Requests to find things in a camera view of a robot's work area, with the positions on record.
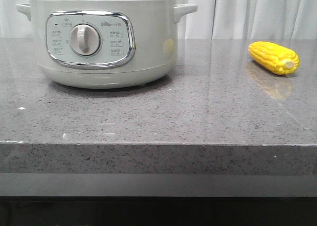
curtain fold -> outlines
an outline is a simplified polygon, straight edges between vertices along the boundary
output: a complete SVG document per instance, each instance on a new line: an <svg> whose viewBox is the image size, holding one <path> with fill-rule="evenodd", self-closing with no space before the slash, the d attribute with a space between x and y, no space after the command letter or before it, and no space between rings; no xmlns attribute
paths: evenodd
<svg viewBox="0 0 317 226"><path fill-rule="evenodd" d="M177 0L198 11L181 18L180 39L316 39L317 0ZM32 37L15 4L0 0L0 37Z"/></svg>

gray countertop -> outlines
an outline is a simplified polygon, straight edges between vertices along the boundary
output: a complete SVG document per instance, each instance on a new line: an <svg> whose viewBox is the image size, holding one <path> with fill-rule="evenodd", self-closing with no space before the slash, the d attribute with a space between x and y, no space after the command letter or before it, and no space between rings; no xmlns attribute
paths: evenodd
<svg viewBox="0 0 317 226"><path fill-rule="evenodd" d="M317 41L274 41L300 56L288 76L258 66L248 54L252 42L181 40L167 76L141 87L88 90L48 80L32 40L0 39L0 176L7 186L17 184L12 177L39 173L296 176L313 177L311 188ZM0 195L19 195L6 184ZM306 192L294 188L286 196L317 196L317 189ZM223 195L230 193L196 194ZM255 188L253 196L271 195Z"/></svg>

pot base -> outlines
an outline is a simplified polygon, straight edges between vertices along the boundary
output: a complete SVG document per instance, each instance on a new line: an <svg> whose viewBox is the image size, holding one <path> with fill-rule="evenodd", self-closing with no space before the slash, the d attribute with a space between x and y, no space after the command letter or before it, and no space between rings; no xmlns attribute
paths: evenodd
<svg viewBox="0 0 317 226"><path fill-rule="evenodd" d="M111 74L62 72L43 66L41 66L41 70L49 79L66 86L88 89L112 89L143 85L155 81L165 76L174 66L175 62L171 62L146 70Z"/></svg>

cooking pot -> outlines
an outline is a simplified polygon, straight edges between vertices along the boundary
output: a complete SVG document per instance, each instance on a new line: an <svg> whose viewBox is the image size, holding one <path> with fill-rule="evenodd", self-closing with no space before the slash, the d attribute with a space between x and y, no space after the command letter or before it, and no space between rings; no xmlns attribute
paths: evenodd
<svg viewBox="0 0 317 226"><path fill-rule="evenodd" d="M166 75L177 58L177 23L197 11L176 0L29 0L43 73L81 88L142 85Z"/></svg>

yellow corn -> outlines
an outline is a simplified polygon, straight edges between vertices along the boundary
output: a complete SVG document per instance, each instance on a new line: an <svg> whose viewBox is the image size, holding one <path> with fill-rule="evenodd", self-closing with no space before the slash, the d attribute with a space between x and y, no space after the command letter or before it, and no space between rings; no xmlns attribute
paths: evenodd
<svg viewBox="0 0 317 226"><path fill-rule="evenodd" d="M300 63L293 50L271 42L252 43L249 45L249 53L258 64L277 75L293 73Z"/></svg>

